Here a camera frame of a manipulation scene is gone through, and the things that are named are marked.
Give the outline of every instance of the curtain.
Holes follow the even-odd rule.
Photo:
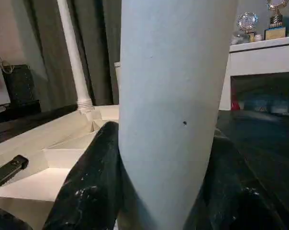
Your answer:
[[[56,0],[24,0],[49,78],[53,107],[77,101]],[[94,105],[118,104],[114,63],[120,61],[121,0],[67,0]]]

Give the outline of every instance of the white pipe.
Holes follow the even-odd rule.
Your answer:
[[[122,0],[119,148],[130,229],[182,230],[209,161],[236,0]]]
[[[57,0],[60,17],[63,24],[63,30],[67,43],[67,49],[69,53],[73,79],[76,86],[78,96],[78,109],[86,110],[92,108],[92,101],[88,93],[85,75],[81,58],[79,56],[78,45],[76,36],[74,33],[70,12],[67,4],[67,0]]]

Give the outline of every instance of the wall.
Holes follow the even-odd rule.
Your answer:
[[[256,31],[258,34],[264,35],[265,30],[268,28],[269,19],[272,16],[272,12],[268,10],[266,0],[238,0],[238,7],[236,13],[236,20],[234,22],[233,30],[238,30],[237,19],[239,15],[244,12],[253,12],[258,16],[258,24]],[[286,8],[281,9],[281,13],[284,16],[289,16],[289,3]]]
[[[0,55],[13,65],[26,63],[11,0],[0,0]]]

